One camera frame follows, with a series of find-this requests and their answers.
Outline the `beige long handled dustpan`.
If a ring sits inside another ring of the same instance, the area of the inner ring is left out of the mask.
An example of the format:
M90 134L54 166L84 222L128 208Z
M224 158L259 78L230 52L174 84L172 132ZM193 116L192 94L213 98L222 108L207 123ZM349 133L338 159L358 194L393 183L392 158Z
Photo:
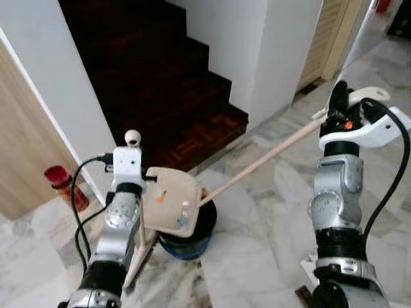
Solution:
M362 126L372 121L378 120L382 115L387 114L381 105L388 103L391 99L387 90L378 86L368 86L360 90L354 90L349 95L350 103L358 103ZM196 228L196 220L200 208L209 200L229 188L230 185L241 181L243 177L257 170L265 162L275 158L279 153L287 150L297 141L305 138L306 135L314 132L322 125L326 125L328 108L317 112L313 116L313 121L303 126L300 131L291 135L287 140L270 150L269 153L253 162L252 165L243 170L237 176L229 180L223 187L206 196L203 194L202 185L191 174L168 167L152 167L152 172L158 176L157 182L147 182L146 192L141 202L141 231L164 232L164 234L175 235L175 237L191 237ZM190 203L189 221L182 228L177 225L177 217L181 213L183 201Z

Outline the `black plastic bucket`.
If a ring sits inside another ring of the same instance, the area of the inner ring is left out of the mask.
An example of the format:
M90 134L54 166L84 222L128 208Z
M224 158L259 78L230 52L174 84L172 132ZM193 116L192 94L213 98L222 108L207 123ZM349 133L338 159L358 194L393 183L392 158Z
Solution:
M217 221L216 205L209 201L200 208L193 235L177 237L176 235L158 233L158 242L162 249L175 258L191 261L199 258L207 249L212 239Z

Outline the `dark brown flat box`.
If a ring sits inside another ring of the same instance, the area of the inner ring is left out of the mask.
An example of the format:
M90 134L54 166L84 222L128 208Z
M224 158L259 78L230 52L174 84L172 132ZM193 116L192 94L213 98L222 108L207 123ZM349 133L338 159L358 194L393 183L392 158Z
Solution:
M311 291L306 286L300 286L295 290L297 298L300 300L303 308L311 308L312 295Z

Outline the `dark wooden staircase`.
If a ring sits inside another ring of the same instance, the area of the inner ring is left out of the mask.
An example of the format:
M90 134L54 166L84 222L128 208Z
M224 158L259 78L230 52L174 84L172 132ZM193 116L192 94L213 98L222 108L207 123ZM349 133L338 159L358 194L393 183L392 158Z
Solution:
M189 171L247 131L231 81L187 35L185 9L167 0L58 5L118 146L136 130L147 165Z

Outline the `red capped bottle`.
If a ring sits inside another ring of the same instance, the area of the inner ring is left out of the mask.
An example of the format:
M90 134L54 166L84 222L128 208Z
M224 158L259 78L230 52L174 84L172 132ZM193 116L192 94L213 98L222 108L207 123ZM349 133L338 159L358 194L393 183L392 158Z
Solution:
M88 208L90 200L88 200L88 197L77 183L74 185L74 188L71 188L71 182L73 182L74 177L64 167L59 165L49 167L44 171L44 176L65 202L69 203L71 201L71 193L74 193L74 207L78 212L83 212Z

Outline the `light wood wall panel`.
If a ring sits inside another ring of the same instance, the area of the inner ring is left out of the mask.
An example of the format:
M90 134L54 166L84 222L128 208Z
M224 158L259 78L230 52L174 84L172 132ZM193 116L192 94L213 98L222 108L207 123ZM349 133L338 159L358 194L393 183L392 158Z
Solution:
M76 161L0 34L0 214L15 220L58 196L44 176Z

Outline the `wooden louvre door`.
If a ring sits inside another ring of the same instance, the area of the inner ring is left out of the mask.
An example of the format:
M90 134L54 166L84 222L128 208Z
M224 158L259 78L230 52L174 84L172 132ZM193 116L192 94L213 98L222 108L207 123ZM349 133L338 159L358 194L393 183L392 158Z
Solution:
M300 91L317 80L330 80L344 61L344 50L366 0L321 0L316 29L297 83Z

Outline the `black cabinet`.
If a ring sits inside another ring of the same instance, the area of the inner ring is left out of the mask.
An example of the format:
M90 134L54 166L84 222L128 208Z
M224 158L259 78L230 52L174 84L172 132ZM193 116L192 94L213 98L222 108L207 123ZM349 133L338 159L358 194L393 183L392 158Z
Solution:
M409 0L403 0L387 28L387 35L411 40L411 7Z

